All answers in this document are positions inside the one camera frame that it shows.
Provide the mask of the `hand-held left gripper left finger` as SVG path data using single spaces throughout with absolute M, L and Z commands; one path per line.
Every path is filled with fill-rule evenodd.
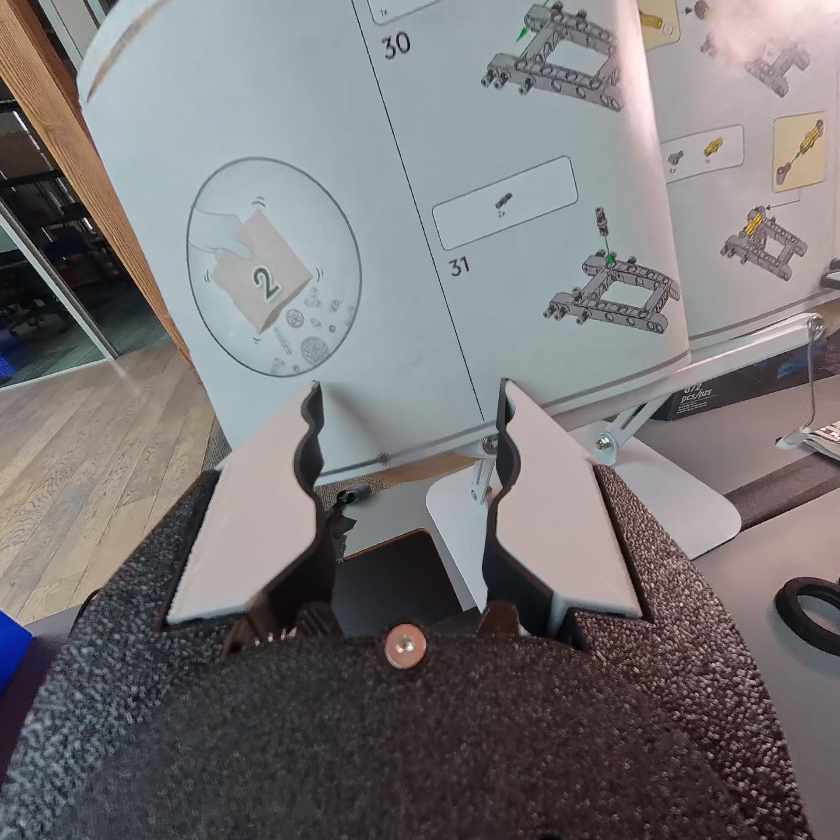
M 286 636 L 306 605 L 331 604 L 337 553 L 315 491 L 322 403 L 320 384 L 304 385 L 212 473 L 164 602 L 167 633 L 232 618 L 247 636 Z

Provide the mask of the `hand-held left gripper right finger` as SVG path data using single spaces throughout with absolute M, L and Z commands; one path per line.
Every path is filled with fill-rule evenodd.
M 580 613 L 644 618 L 644 594 L 592 458 L 513 380 L 500 381 L 496 472 L 481 571 L 534 637 Z

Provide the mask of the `instruction booklet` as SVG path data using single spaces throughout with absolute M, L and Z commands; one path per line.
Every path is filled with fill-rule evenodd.
M 229 443 L 593 413 L 838 299 L 838 2 L 119 2 L 82 114 Z

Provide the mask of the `grey desk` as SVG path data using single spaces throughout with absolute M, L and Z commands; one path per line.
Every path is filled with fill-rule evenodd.
M 147 718 L 175 686 L 196 681 L 221 654 L 224 629 L 167 637 L 152 629 L 196 507 L 196 479 L 106 583 L 2 725 L 2 838 L 48 838 L 83 781 L 129 727 Z M 838 489 L 808 510 L 787 511 L 743 532 L 698 563 L 769 689 L 791 747 L 795 777 L 815 838 L 838 838 L 838 657 L 795 636 L 773 599 L 785 579 L 802 576 L 803 556 L 787 556 L 796 537 L 817 548 L 815 576 L 828 574 L 828 537 L 816 532 L 838 513 Z

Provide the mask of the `silver book stand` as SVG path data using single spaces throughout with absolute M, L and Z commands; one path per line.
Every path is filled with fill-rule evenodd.
M 655 454 L 634 438 L 669 394 L 727 375 L 782 351 L 813 349 L 823 336 L 838 339 L 838 300 L 817 312 L 802 313 L 739 339 L 699 351 L 686 368 L 669 374 L 650 389 L 623 395 L 625 411 L 612 423 L 593 423 L 572 433 L 591 453 L 636 493 L 655 519 L 693 560 L 729 541 L 741 519 L 735 507 L 689 472 Z M 482 611 L 487 585 L 481 570 L 491 490 L 501 488 L 494 476 L 496 458 L 485 457 L 430 486 L 426 504 L 436 530 L 467 589 L 467 607 Z

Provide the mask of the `toy car box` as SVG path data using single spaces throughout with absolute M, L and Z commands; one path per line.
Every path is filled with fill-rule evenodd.
M 653 419 L 673 422 L 804 385 L 807 381 L 807 348 L 802 346 L 675 392 Z

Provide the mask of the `black toy tire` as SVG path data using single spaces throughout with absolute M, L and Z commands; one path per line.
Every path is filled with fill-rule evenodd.
M 806 614 L 803 596 L 812 597 L 839 610 L 839 583 L 812 576 L 798 576 L 785 582 L 774 597 L 774 606 L 782 622 L 811 647 L 839 656 L 839 633 L 818 624 Z

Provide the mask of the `blue plastic storage bin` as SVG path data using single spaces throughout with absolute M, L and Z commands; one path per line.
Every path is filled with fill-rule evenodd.
M 27 648 L 33 636 L 24 626 L 18 624 L 12 617 L 1 612 L 1 684 L 0 692 L 4 694 L 11 685 L 19 666 L 21 666 Z

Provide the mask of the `sticker sheet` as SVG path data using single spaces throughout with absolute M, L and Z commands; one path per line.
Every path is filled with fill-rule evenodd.
M 775 442 L 775 447 L 782 450 L 795 448 L 807 449 L 814 454 L 823 455 L 839 461 L 839 422 L 824 427 L 799 427 Z

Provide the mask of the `wooden pillar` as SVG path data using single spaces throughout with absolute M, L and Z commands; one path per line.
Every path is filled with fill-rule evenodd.
M 81 116 L 75 82 L 30 2 L 1 2 L 1 74 L 184 361 L 195 371 Z

